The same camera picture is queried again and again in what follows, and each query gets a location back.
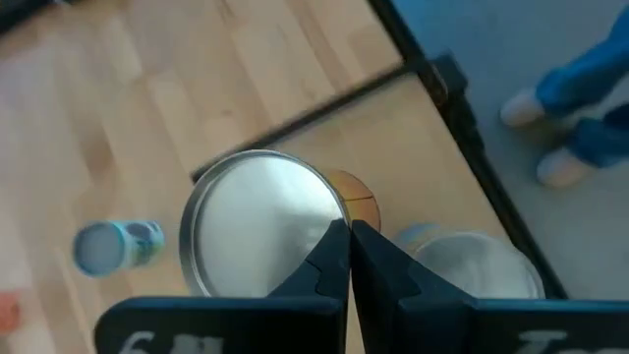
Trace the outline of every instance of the wooden floor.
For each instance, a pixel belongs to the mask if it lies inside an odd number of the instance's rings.
[[[92,352],[117,301],[186,294],[188,174],[399,61],[364,0],[85,0],[0,38],[0,353]],[[69,245],[91,219],[157,219],[166,256],[101,281]]]

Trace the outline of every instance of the metal can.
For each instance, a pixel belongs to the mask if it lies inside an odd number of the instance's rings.
[[[348,215],[329,182],[272,150],[233,154],[210,167],[188,199],[180,259],[194,295],[264,297]]]

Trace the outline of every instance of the can lid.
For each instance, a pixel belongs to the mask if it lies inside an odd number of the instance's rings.
[[[193,292],[263,297],[306,258],[340,199],[305,162],[250,150],[215,164],[197,183],[182,220],[180,253]]]
[[[110,223],[95,222],[77,233],[72,254],[75,265],[85,275],[106,276],[124,261],[125,241]]]
[[[526,256],[484,234],[435,237],[418,249],[415,259],[477,298],[544,298],[542,279]]]

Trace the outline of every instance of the white sneaker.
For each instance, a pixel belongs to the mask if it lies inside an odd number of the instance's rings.
[[[509,127],[521,127],[545,116],[542,104],[533,88],[527,88],[511,97],[500,109],[500,120]]]
[[[542,158],[538,165],[538,179],[549,187],[566,187],[596,170],[569,149],[562,147]]]

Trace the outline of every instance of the black bar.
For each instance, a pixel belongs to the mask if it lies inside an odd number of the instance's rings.
[[[325,102],[321,106],[307,111],[306,113],[291,119],[288,122],[280,125],[278,128],[253,139],[252,141],[241,144],[234,147],[227,152],[222,153],[217,158],[214,158],[211,162],[206,163],[202,167],[195,170],[191,178],[193,182],[197,183],[203,173],[214,163],[220,161],[224,157],[227,157],[233,153],[257,148],[267,148],[270,145],[277,143],[278,141],[288,137],[289,135],[311,125],[314,122],[321,122],[322,120],[329,118],[331,113],[352,104],[356,99],[359,99],[369,93],[372,93],[382,87],[391,84],[399,78],[417,72],[429,70],[429,64],[426,60],[410,60],[395,68],[381,74],[380,76],[369,80],[365,84],[354,88],[345,94],[336,96],[331,100]]]

